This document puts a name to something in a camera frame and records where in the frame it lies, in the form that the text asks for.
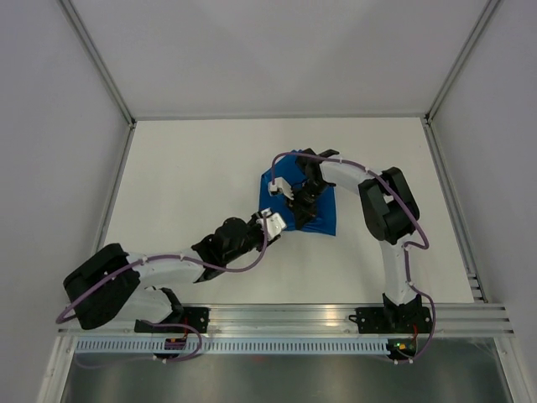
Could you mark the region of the blue cloth napkin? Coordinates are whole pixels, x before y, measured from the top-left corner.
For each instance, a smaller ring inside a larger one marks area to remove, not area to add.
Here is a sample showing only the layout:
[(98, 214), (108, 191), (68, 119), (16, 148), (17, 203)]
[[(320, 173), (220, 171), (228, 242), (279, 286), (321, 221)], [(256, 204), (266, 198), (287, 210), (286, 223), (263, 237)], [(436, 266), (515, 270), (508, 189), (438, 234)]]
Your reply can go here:
[(278, 160), (273, 169), (261, 174), (259, 190), (259, 208), (270, 208), (278, 212), (287, 224), (289, 231), (297, 230), (291, 211), (286, 206), (287, 198), (283, 195), (271, 196), (269, 182), (275, 177), (285, 178), (291, 186), (294, 184), (311, 184), (325, 187), (326, 190), (317, 200), (317, 218), (300, 230), (309, 233), (336, 234), (336, 201), (334, 186), (324, 181), (321, 175), (321, 162), (306, 158), (305, 154), (316, 155), (313, 149), (294, 150), (291, 155)]

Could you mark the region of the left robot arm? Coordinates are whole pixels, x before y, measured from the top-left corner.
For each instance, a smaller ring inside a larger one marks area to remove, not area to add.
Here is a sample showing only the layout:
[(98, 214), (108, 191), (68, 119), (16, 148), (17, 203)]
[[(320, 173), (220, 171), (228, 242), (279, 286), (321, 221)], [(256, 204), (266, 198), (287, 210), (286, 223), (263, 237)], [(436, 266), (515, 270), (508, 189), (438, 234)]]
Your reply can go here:
[(279, 213), (265, 209), (248, 221), (228, 218), (180, 252), (135, 254), (110, 243), (65, 277), (70, 303), (55, 321), (76, 319), (82, 329), (93, 330), (117, 317), (145, 313), (151, 326), (175, 332), (184, 321), (184, 308), (173, 284), (198, 284), (252, 270), (286, 227)]

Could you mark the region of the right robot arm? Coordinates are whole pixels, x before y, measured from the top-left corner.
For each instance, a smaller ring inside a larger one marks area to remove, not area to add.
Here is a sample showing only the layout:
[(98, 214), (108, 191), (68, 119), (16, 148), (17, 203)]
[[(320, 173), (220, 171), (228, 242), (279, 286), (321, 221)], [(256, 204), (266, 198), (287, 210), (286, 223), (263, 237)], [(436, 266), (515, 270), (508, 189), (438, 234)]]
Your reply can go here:
[(358, 195), (365, 225), (379, 242), (383, 258), (385, 287), (381, 307), (358, 307), (348, 319), (361, 334), (430, 333), (435, 318), (432, 306), (424, 306), (425, 294), (411, 280), (409, 249), (425, 250), (427, 239), (417, 243), (414, 233), (422, 234), (420, 210), (401, 169), (391, 167), (377, 174), (335, 150), (316, 154), (306, 149), (294, 154), (305, 179), (287, 192), (287, 207), (295, 228), (303, 229), (320, 211), (317, 201), (330, 187), (340, 186)]

